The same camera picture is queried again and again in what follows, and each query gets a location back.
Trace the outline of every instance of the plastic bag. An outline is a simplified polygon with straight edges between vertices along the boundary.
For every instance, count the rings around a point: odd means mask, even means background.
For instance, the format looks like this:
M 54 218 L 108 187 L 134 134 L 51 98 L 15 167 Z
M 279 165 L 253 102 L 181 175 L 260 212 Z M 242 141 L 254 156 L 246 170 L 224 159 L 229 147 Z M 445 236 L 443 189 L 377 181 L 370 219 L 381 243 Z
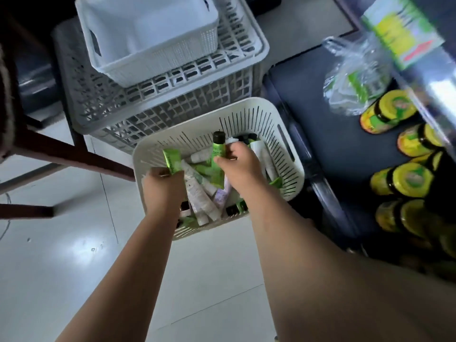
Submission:
M 374 34 L 356 42 L 328 37 L 323 47 L 341 59 L 325 78 L 323 96 L 331 110 L 342 115 L 362 114 L 382 96 L 391 81 L 391 62 Z

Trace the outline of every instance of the forearm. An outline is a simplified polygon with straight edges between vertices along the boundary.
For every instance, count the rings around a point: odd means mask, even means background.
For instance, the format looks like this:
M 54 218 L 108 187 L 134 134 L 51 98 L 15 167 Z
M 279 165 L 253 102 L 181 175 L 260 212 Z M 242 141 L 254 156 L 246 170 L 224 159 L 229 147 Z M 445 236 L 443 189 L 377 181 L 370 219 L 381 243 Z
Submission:
M 362 272 L 272 188 L 242 194 L 281 341 L 421 341 Z
M 178 208 L 146 215 L 58 342 L 145 340 L 178 217 Z

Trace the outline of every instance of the white tile floor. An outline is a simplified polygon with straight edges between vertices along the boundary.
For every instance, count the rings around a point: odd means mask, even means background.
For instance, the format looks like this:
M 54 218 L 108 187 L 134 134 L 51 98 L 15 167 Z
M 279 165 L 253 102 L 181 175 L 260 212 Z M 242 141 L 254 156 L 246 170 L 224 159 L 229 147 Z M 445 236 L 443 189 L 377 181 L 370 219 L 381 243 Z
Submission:
M 297 5 L 292 14 L 287 12 L 289 2 Z M 261 19 L 267 35 L 271 33 L 273 60 L 350 30 L 332 0 L 284 3 L 285 9 Z M 287 30 L 290 19 L 299 22 L 297 32 Z M 276 20 L 279 25 L 269 24 Z M 278 55 L 277 47 L 287 52 Z M 65 121 L 43 133 L 71 143 Z M 125 153 L 97 139 L 86 140 L 90 151 L 131 166 Z M 12 157 L 1 165 L 0 181 L 42 165 Z M 112 176 L 67 168 L 12 191 L 10 197 L 15 204 L 59 204 L 59 215 L 12 221 L 0 241 L 0 341 L 53 341 L 143 218 L 137 188 Z M 6 196 L 0 201 L 5 203 Z M 0 236 L 5 228 L 6 221 L 0 220 Z M 248 217 L 173 243 L 148 341 L 265 342 L 274 336 Z

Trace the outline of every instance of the hand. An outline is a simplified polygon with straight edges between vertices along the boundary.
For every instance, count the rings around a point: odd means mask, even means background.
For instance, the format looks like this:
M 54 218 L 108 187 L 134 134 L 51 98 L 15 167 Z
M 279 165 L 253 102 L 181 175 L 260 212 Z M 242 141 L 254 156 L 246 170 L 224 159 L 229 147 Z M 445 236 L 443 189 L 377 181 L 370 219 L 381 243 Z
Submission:
M 214 157 L 215 163 L 225 172 L 231 185 L 244 196 L 256 184 L 267 185 L 255 153 L 242 142 L 227 145 L 227 158 Z
M 154 209 L 179 211 L 186 197 L 183 171 L 170 175 L 168 168 L 151 168 L 142 186 L 147 212 Z

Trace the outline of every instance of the white storage bin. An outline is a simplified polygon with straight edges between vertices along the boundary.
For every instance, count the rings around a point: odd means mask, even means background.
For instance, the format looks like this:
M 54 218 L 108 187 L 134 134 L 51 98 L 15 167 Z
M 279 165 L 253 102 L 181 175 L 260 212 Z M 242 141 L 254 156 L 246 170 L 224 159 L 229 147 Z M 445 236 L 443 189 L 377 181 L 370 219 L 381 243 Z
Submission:
M 129 88 L 91 66 L 77 18 L 59 24 L 52 36 L 72 127 L 132 154 L 147 135 L 259 96 L 269 44 L 245 0 L 223 10 L 215 53 Z
M 271 102 L 251 97 L 141 140 L 133 153 L 133 166 L 143 205 L 142 178 L 151 167 L 166 167 L 163 149 L 179 149 L 183 158 L 189 157 L 200 149 L 212 146 L 212 135 L 218 130 L 224 131 L 226 137 L 245 133 L 258 134 L 267 145 L 277 173 L 283 179 L 283 188 L 280 190 L 283 198 L 288 201 L 300 192 L 304 185 L 304 168 L 279 112 Z M 238 199 L 239 194 L 233 190 L 227 206 L 236 203 Z M 248 212 L 228 217 L 224 212 L 222 220 L 200 228 L 181 227 L 175 231 L 174 240 L 212 229 L 245 216 L 246 213 Z
M 217 50 L 212 0 L 76 0 L 90 63 L 129 87 Z

